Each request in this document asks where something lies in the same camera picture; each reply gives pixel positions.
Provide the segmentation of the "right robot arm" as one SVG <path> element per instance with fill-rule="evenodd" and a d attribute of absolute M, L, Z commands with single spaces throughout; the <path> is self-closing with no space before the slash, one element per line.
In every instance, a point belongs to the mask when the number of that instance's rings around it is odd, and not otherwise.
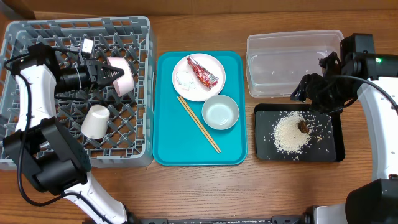
<path fill-rule="evenodd" d="M 326 114 L 359 101 L 373 171 L 371 182 L 350 192 L 345 203 L 314 206 L 303 217 L 316 224 L 397 223 L 397 56 L 376 53 L 371 34 L 354 33 L 319 65 L 323 73 L 303 76 L 291 100 L 311 100 L 311 110 Z"/>

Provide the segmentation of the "pink bowl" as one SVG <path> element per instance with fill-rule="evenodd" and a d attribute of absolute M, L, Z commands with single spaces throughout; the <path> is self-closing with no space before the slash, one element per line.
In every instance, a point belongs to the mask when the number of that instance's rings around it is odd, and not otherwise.
<path fill-rule="evenodd" d="M 133 73 L 131 72 L 130 66 L 126 59 L 121 57 L 109 57 L 107 64 L 120 68 L 123 70 L 124 75 L 113 81 L 113 86 L 118 96 L 123 96 L 134 89 Z"/>

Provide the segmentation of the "grey-green bowl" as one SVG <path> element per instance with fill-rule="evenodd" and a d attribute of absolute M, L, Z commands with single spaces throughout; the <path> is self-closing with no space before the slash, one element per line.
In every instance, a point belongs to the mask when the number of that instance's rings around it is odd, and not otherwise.
<path fill-rule="evenodd" d="M 239 107 L 231 97 L 215 95 L 204 102 L 201 115 L 209 127 L 226 130 L 233 127 L 238 121 Z"/>

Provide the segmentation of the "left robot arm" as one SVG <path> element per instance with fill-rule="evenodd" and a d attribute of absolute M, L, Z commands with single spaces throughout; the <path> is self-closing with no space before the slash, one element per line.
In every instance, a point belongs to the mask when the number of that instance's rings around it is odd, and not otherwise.
<path fill-rule="evenodd" d="M 83 146 L 59 122 L 55 95 L 73 90 L 102 89 L 126 70 L 90 57 L 84 47 L 63 50 L 77 54 L 76 67 L 61 68 L 58 48 L 43 43 L 4 62 L 19 87 L 19 119 L 3 148 L 17 166 L 22 198 L 44 207 L 65 198 L 80 207 L 95 223 L 134 223 L 127 207 L 112 198 L 91 173 Z"/>

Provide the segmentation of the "white paper cup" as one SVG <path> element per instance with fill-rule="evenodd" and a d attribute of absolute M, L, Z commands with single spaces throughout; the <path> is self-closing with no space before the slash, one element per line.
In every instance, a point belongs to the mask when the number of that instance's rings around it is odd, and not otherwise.
<path fill-rule="evenodd" d="M 92 139 L 101 139 L 106 135 L 108 129 L 109 109 L 101 105 L 93 105 L 81 126 L 84 136 Z"/>

